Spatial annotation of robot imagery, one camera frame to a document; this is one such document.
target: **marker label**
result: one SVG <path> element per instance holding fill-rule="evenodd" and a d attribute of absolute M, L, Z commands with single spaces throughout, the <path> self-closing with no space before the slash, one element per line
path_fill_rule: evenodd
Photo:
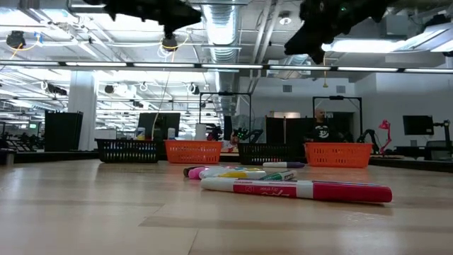
<path fill-rule="evenodd" d="M 292 183 L 284 186 L 275 186 L 280 183 L 260 183 L 260 185 L 251 185 L 243 181 L 237 181 L 234 183 L 233 191 L 235 193 L 248 193 L 256 195 L 267 195 L 267 196 L 284 196 L 287 198 L 297 197 L 297 185 Z"/>

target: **pink marker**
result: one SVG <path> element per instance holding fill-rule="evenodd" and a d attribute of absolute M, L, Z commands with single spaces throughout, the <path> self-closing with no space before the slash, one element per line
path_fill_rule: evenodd
<path fill-rule="evenodd" d="M 201 180 L 201 187 L 213 191 L 314 200 L 388 203 L 392 199 L 391 189 L 386 186 L 332 181 L 259 181 L 205 178 Z"/>

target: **computer monitor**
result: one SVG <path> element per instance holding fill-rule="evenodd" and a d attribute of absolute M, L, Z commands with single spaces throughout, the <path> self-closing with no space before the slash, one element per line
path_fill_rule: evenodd
<path fill-rule="evenodd" d="M 138 127 L 145 128 L 145 137 L 147 139 L 152 138 L 152 128 L 156 116 L 156 113 L 140 113 Z M 156 140 L 166 140 L 169 128 L 175 129 L 175 137 L 177 137 L 180 116 L 180 113 L 160 113 L 154 126 L 154 138 Z"/>
<path fill-rule="evenodd" d="M 434 122 L 428 115 L 403 116 L 405 135 L 434 135 Z"/>

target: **black metal frame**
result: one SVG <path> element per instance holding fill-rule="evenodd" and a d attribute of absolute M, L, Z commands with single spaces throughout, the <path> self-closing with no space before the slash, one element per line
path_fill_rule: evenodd
<path fill-rule="evenodd" d="M 360 114 L 360 134 L 363 134 L 363 119 L 362 119 L 362 98 L 361 97 L 349 97 L 349 96 L 314 96 L 312 99 L 313 103 L 313 118 L 315 114 L 315 107 L 316 107 L 316 99 L 328 99 L 328 100 L 333 100 L 333 101 L 342 101 L 345 99 L 355 99 L 359 101 L 359 114 Z"/>
<path fill-rule="evenodd" d="M 202 97 L 203 95 L 218 95 L 218 96 L 248 96 L 248 102 L 249 102 L 249 105 L 248 105 L 248 130 L 251 131 L 252 130 L 252 93 L 234 93 L 234 92 L 200 92 L 200 104 L 198 105 L 198 107 L 200 108 L 200 113 L 198 115 L 198 123 L 199 124 L 202 124 L 201 123 L 201 110 L 202 110 L 202 107 L 201 105 L 204 103 L 202 101 Z"/>

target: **green marker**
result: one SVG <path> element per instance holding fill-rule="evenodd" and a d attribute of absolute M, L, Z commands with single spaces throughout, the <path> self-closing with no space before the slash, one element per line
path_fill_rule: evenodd
<path fill-rule="evenodd" d="M 266 180 L 266 181 L 288 181 L 296 177 L 297 172 L 293 170 L 289 171 L 283 171 L 280 173 L 274 173 L 274 174 L 268 174 L 267 176 L 264 176 L 263 178 L 260 178 L 260 180 Z"/>

